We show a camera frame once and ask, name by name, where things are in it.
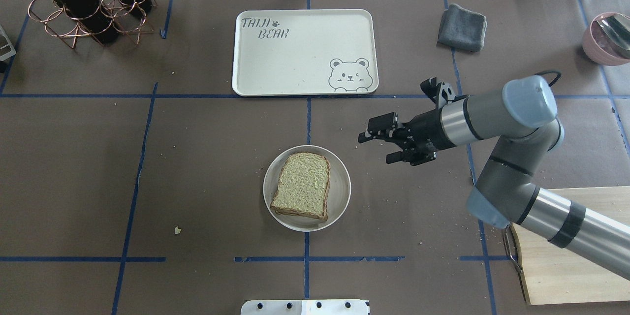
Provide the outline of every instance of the bear drawing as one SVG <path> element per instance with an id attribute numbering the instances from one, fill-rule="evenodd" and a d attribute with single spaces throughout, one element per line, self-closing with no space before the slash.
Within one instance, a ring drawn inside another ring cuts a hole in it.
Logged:
<path id="1" fill-rule="evenodd" d="M 367 59 L 357 59 L 355 62 L 343 62 L 341 59 L 333 59 L 330 67 L 328 83 L 335 92 L 367 92 L 372 85 L 372 77 L 367 71 L 369 62 Z"/>

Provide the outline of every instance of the wooden cutting board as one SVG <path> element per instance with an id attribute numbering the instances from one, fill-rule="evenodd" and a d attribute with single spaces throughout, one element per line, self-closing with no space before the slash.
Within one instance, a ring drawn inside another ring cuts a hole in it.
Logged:
<path id="1" fill-rule="evenodd" d="M 552 192 L 630 224 L 630 187 L 552 189 Z M 630 281 L 512 226 L 528 304 L 630 301 Z"/>

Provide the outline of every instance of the bread crust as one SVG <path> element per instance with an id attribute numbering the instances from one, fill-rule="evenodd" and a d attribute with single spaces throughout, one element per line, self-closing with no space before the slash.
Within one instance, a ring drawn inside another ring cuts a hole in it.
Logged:
<path id="1" fill-rule="evenodd" d="M 324 192 L 324 214 L 323 215 L 317 215 L 317 214 L 311 214 L 311 213 L 306 213 L 306 212 L 301 212 L 300 210 L 295 210 L 292 208 L 280 208 L 280 207 L 276 207 L 274 205 L 274 201 L 276 199 L 276 197 L 278 196 L 278 190 L 276 190 L 275 194 L 274 194 L 274 199 L 272 200 L 272 203 L 270 205 L 270 208 L 272 210 L 274 210 L 274 212 L 276 214 L 282 214 L 284 216 L 295 216 L 295 217 L 308 217 L 308 218 L 313 218 L 313 219 L 319 219 L 321 221 L 326 221 L 328 220 L 328 192 L 330 190 L 330 162 L 328 161 L 328 159 L 321 155 L 321 154 L 317 154 L 315 152 L 309 152 L 309 154 L 314 154 L 317 156 L 320 156 L 321 158 L 324 159 L 324 161 L 326 161 L 326 175 L 328 176 L 328 180 L 326 181 L 326 191 Z M 282 166 L 282 169 L 280 171 L 280 176 L 282 176 L 282 173 L 284 172 L 284 168 L 286 167 L 286 162 L 284 164 L 284 166 Z"/>

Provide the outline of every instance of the gray cloth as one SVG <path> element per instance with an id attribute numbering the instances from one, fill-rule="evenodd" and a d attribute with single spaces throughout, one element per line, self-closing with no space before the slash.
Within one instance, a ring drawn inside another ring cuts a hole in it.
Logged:
<path id="1" fill-rule="evenodd" d="M 480 51 L 487 25 L 486 16 L 451 3 L 441 15 L 437 41 L 461 50 Z"/>

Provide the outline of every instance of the pink bowl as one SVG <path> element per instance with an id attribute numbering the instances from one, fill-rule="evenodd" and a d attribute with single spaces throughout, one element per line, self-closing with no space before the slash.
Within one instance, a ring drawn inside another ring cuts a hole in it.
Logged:
<path id="1" fill-rule="evenodd" d="M 602 65 L 616 66 L 630 63 L 630 59 L 618 56 L 607 42 L 606 34 L 597 24 L 597 20 L 610 17 L 616 12 L 605 12 L 597 15 L 590 23 L 582 36 L 582 48 L 584 53 L 594 62 Z"/>

